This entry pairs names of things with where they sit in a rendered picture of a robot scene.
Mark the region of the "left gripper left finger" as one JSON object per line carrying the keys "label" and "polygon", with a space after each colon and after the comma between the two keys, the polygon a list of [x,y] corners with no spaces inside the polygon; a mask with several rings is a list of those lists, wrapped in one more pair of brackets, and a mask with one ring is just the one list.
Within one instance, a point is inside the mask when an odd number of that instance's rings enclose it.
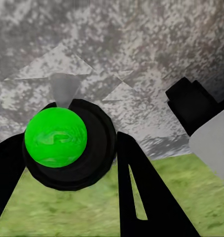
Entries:
{"label": "left gripper left finger", "polygon": [[0,143],[0,216],[26,167],[22,141],[24,133]]}

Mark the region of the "insectifuge atomizer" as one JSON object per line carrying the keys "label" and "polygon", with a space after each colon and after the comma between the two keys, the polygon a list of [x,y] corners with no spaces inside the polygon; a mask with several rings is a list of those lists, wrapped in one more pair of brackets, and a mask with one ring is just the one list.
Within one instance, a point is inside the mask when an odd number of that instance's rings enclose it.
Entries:
{"label": "insectifuge atomizer", "polygon": [[48,79],[55,102],[28,123],[22,141],[24,162],[44,186],[77,191],[110,171],[117,156],[117,133],[98,105],[74,99],[80,78],[56,73]]}

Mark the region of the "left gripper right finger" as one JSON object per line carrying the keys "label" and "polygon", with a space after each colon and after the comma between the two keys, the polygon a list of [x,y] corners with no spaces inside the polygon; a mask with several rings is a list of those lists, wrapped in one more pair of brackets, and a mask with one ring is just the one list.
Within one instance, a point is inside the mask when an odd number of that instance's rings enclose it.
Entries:
{"label": "left gripper right finger", "polygon": [[[116,163],[121,237],[199,237],[196,228],[136,140],[122,132],[117,132]],[[136,217],[129,165],[147,220]]]}

